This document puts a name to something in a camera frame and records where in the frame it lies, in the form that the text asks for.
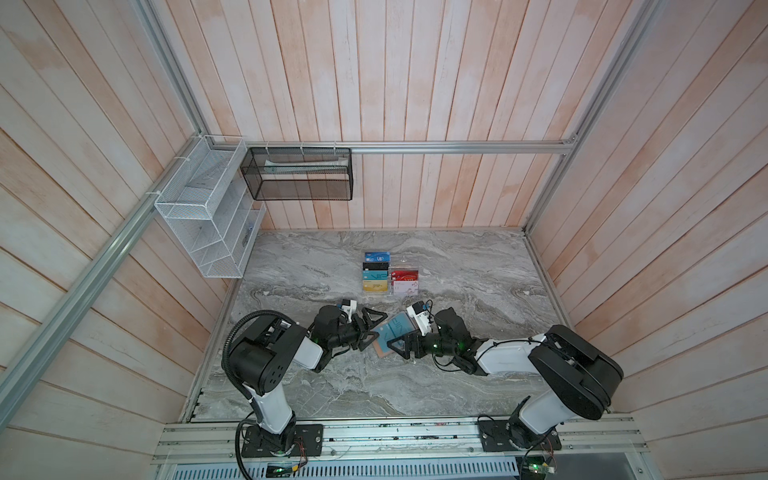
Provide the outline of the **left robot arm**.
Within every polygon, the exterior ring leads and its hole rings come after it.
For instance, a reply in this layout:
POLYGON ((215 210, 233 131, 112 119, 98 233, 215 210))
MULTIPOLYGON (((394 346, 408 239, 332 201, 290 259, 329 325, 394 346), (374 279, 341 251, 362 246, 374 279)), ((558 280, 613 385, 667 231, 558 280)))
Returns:
POLYGON ((282 385, 288 367, 319 373, 344 348, 365 350, 378 338, 374 328, 387 319, 387 313, 352 300, 321 307, 307 327, 276 310, 242 317, 225 339, 221 366, 253 410, 249 434, 274 450, 289 449, 296 415, 282 385))

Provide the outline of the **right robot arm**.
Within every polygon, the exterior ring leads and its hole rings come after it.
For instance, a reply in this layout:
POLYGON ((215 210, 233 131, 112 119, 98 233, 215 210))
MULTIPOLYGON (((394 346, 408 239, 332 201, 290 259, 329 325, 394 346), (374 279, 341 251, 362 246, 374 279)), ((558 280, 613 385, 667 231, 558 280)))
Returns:
POLYGON ((507 442, 519 449, 537 447, 573 417, 599 420, 624 378, 616 361, 564 325, 531 337, 494 340, 472 336, 452 308, 433 314, 418 302, 407 315, 417 328, 387 341, 405 359, 448 356, 450 365, 470 375, 537 373, 543 378, 547 390, 522 400, 503 423, 507 442))

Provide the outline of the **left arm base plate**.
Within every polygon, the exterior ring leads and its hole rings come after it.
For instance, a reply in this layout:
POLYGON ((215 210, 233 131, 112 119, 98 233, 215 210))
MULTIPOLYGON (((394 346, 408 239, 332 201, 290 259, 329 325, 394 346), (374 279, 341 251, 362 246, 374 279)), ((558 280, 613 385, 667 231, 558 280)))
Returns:
POLYGON ((244 458, 314 457, 322 452, 324 426, 319 423, 289 425, 280 434, 257 425, 246 425, 239 435, 240 454, 244 458))

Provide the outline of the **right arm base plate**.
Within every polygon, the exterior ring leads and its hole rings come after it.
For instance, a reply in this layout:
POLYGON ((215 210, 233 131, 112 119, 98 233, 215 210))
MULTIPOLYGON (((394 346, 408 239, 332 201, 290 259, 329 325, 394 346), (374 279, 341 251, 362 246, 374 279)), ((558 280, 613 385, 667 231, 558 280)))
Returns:
POLYGON ((477 418, 478 434, 484 452, 520 452, 533 451, 560 451, 563 448, 561 439, 556 430, 550 431, 546 437, 543 435, 532 440, 520 439, 516 441, 508 428, 507 420, 496 420, 490 416, 481 415, 477 418))

